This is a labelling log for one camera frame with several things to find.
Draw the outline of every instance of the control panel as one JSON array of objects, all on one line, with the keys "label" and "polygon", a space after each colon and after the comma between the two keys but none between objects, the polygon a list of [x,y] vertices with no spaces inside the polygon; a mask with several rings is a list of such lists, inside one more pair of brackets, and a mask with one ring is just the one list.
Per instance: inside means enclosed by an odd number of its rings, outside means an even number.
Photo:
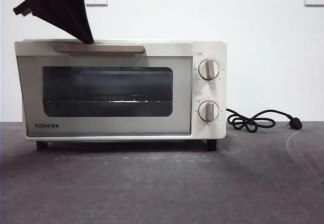
[{"label": "control panel", "polygon": [[226,135],[226,43],[195,43],[193,57],[192,135]]}]

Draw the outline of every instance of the glass window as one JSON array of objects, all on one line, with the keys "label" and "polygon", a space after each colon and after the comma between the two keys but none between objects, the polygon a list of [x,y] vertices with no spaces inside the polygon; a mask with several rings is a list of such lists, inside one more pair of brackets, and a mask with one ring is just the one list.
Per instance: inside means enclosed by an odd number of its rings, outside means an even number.
[{"label": "glass window", "polygon": [[166,117],[173,72],[161,67],[43,67],[50,117]]}]

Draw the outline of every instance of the timer knob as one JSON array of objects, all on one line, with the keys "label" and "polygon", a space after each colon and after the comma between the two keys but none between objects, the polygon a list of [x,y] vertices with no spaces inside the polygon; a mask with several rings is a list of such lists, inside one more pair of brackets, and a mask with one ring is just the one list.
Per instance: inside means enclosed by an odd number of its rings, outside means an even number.
[{"label": "timer knob", "polygon": [[199,65],[199,74],[203,79],[213,80],[219,73],[219,66],[214,59],[206,59]]},{"label": "timer knob", "polygon": [[218,106],[214,102],[203,102],[198,109],[199,116],[202,120],[211,122],[218,117]]}]

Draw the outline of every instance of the oven foot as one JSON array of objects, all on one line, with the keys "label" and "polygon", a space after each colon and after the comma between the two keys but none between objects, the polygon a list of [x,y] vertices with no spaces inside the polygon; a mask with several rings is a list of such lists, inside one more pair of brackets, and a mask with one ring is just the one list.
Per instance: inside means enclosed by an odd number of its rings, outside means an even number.
[{"label": "oven foot", "polygon": [[215,152],[217,150],[217,140],[207,140],[207,151]]},{"label": "oven foot", "polygon": [[36,142],[36,148],[38,151],[46,149],[48,146],[47,142]]}]

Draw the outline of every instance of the toshiba logo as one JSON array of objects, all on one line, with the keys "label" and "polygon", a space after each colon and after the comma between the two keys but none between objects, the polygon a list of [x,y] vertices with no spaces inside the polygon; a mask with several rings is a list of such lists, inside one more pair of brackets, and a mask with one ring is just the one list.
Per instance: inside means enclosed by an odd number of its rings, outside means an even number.
[{"label": "toshiba logo", "polygon": [[58,124],[34,124],[36,128],[59,128]]}]

